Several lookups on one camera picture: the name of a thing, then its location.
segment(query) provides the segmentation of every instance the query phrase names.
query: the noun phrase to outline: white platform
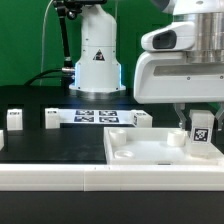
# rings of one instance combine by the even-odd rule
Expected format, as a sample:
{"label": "white platform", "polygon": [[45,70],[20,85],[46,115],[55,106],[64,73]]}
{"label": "white platform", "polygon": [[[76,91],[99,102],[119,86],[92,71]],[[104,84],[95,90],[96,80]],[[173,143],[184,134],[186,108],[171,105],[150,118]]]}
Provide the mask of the white platform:
{"label": "white platform", "polygon": [[[207,158],[193,158],[188,141],[166,145],[170,129],[125,128],[126,145],[111,147],[110,129],[104,143],[115,165],[0,164],[0,191],[224,191],[224,157],[213,145]],[[135,157],[115,159],[124,148]]]}

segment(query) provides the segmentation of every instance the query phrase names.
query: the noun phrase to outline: black surface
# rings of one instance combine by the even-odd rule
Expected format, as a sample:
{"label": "black surface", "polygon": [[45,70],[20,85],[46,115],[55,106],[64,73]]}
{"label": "black surface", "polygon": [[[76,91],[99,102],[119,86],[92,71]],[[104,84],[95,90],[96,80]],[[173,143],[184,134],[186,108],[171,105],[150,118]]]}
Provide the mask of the black surface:
{"label": "black surface", "polygon": [[[0,87],[0,129],[5,130],[5,147],[0,163],[106,164],[103,128],[109,125],[63,125],[59,130],[44,128],[44,109],[144,110],[153,116],[154,127],[178,127],[173,105],[140,105],[128,96],[112,100],[87,100],[64,93],[60,87]],[[7,109],[23,109],[24,130],[6,131]],[[190,109],[210,109],[208,104],[186,105]],[[213,143],[223,151],[223,132],[214,132]]]}
{"label": "black surface", "polygon": [[[24,109],[23,132],[8,136],[1,163],[105,164],[103,127],[43,128],[45,107],[131,110],[151,113],[155,127],[177,127],[172,105],[138,105],[131,97],[81,100],[56,87],[0,87],[1,128],[8,108]],[[207,104],[189,109],[212,109]],[[213,141],[223,147],[223,132]],[[1,224],[223,224],[224,192],[0,192]]]}
{"label": "black surface", "polygon": [[223,192],[0,192],[2,224],[223,224]]}

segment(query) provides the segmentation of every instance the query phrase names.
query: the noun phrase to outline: white plastic piece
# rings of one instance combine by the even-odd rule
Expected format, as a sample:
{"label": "white plastic piece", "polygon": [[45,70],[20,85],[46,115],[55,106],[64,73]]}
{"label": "white plastic piece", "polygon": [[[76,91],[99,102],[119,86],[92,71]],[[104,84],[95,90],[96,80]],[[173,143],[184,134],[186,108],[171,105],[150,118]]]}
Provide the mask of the white plastic piece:
{"label": "white plastic piece", "polygon": [[191,110],[190,118],[192,126],[212,129],[215,116],[208,110]]}
{"label": "white plastic piece", "polygon": [[46,129],[60,128],[60,114],[58,108],[45,109],[45,128]]}
{"label": "white plastic piece", "polygon": [[152,116],[143,110],[131,110],[131,123],[135,127],[152,127]]}
{"label": "white plastic piece", "polygon": [[3,130],[0,130],[0,151],[4,147],[4,132]]}
{"label": "white plastic piece", "polygon": [[[187,132],[186,143],[183,146],[169,146],[169,132],[181,131],[176,128],[123,128],[127,133],[127,142],[123,146],[112,146],[109,131],[116,128],[104,128],[104,147],[107,163],[110,165],[217,165],[224,159],[223,154],[211,143],[200,146],[208,150],[206,158],[196,158],[189,155],[192,147]],[[121,152],[123,158],[117,158]]]}
{"label": "white plastic piece", "polygon": [[223,164],[0,164],[0,191],[223,191]]}
{"label": "white plastic piece", "polygon": [[122,146],[126,144],[126,131],[121,128],[112,129],[109,131],[111,144],[113,146]]}
{"label": "white plastic piece", "polygon": [[11,109],[7,111],[7,130],[23,130],[23,112],[22,109]]}
{"label": "white plastic piece", "polygon": [[169,131],[167,144],[174,147],[183,147],[186,141],[186,132],[182,130]]}
{"label": "white plastic piece", "polygon": [[191,142],[189,153],[192,156],[207,158],[210,152],[212,130],[215,116],[207,110],[191,110]]}

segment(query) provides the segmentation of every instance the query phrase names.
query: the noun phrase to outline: green wall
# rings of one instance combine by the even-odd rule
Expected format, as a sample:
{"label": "green wall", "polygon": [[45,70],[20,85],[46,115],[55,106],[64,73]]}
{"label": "green wall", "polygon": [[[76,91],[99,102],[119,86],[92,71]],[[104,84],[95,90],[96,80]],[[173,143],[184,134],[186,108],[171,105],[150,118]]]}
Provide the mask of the green wall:
{"label": "green wall", "polygon": [[[24,84],[40,72],[43,18],[49,0],[1,0],[0,85]],[[114,16],[115,0],[103,6]],[[119,0],[117,59],[123,67],[123,84],[133,86],[134,69],[143,52],[141,36],[171,22],[171,16],[159,12],[149,0]],[[73,62],[80,57],[81,18],[67,21]],[[57,14],[50,9],[46,30],[46,69],[63,66],[63,51]],[[59,81],[44,80],[43,85]]]}

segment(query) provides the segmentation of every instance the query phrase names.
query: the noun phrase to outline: metal bracket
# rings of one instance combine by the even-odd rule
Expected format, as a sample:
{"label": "metal bracket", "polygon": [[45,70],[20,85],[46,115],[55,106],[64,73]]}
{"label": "metal bracket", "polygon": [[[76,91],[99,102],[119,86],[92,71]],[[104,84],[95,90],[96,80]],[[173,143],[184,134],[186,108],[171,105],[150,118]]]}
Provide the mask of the metal bracket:
{"label": "metal bracket", "polygon": [[182,112],[185,109],[185,103],[174,103],[173,106],[178,117],[180,118],[179,127],[185,129],[187,118],[184,116]]}
{"label": "metal bracket", "polygon": [[215,118],[218,121],[218,130],[222,130],[222,125],[223,125],[223,119],[224,119],[224,102],[219,103],[220,108],[218,112],[215,115]]}

